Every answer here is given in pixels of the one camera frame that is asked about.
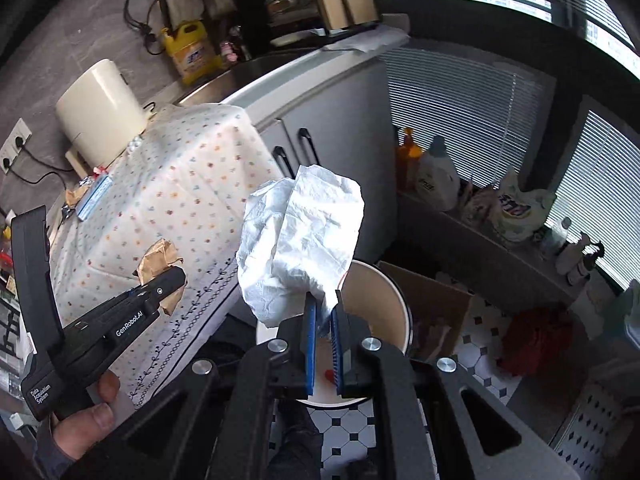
finger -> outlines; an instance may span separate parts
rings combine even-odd
[[[111,370],[107,370],[98,379],[98,395],[104,402],[113,402],[120,389],[120,380]]]
[[[78,460],[113,426],[114,416],[108,404],[98,404],[68,416],[53,430],[53,440],[71,458]]]

person's leg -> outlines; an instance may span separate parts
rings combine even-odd
[[[267,468],[268,480],[319,480],[322,435],[306,406],[280,400],[278,411],[284,431],[282,445]]]

sink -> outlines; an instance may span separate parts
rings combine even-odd
[[[263,75],[308,54],[312,50],[312,48],[287,50],[238,64],[213,79],[194,86],[178,98],[174,104],[189,107],[202,103],[219,103]]]

tablecloth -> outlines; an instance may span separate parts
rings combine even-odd
[[[92,215],[61,226],[52,286],[65,326],[136,286],[132,273],[156,240],[174,242],[188,279],[181,302],[111,366],[138,407],[182,370],[239,298],[244,203],[282,174],[242,108],[203,104],[158,114],[110,175],[114,183]]]

red object in trash can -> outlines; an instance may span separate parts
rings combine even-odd
[[[531,375],[571,344],[572,323],[558,310],[537,307],[517,314],[502,338],[501,368],[513,375]]]

